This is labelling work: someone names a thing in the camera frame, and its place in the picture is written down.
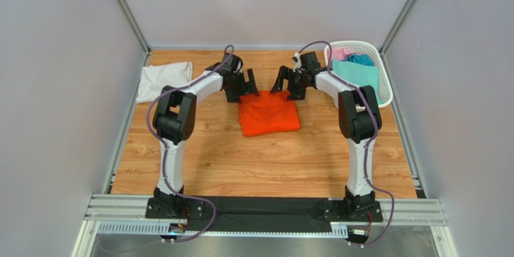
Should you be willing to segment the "orange t-shirt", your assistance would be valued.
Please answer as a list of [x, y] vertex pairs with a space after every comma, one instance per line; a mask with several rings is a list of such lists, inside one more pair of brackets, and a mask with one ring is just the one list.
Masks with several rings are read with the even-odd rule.
[[287, 91], [271, 93], [260, 91], [240, 98], [238, 122], [244, 136], [297, 131], [301, 128], [294, 101], [288, 100]]

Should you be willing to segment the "white t-shirt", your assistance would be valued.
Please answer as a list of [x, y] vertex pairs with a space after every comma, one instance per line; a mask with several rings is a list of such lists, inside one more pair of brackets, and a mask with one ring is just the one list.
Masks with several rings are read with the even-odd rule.
[[192, 62], [144, 66], [141, 69], [136, 103], [150, 103], [165, 86], [181, 87], [192, 80]]

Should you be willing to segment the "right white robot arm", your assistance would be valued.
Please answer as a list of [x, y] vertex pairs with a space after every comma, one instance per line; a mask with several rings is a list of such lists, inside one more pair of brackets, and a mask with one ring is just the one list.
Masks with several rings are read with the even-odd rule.
[[271, 89], [275, 94], [287, 90], [289, 101], [303, 100], [306, 89], [313, 87], [335, 97], [338, 124], [347, 139], [350, 175], [345, 196], [328, 207], [334, 218], [368, 220], [376, 204], [371, 178], [372, 150], [381, 128], [381, 115], [372, 86], [357, 86], [323, 68], [314, 52], [295, 53], [294, 67], [281, 66]]

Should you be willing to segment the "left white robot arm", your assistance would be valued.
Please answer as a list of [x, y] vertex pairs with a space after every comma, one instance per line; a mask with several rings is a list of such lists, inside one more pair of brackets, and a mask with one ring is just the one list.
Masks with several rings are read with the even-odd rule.
[[227, 102], [240, 103], [241, 97], [259, 95], [252, 69], [243, 71], [240, 57], [224, 54], [220, 63], [181, 87], [165, 86], [151, 103], [155, 109], [151, 132], [160, 142], [159, 181], [149, 198], [146, 218], [183, 218], [193, 197], [183, 192], [183, 158], [187, 140], [195, 127], [197, 104], [223, 90]]

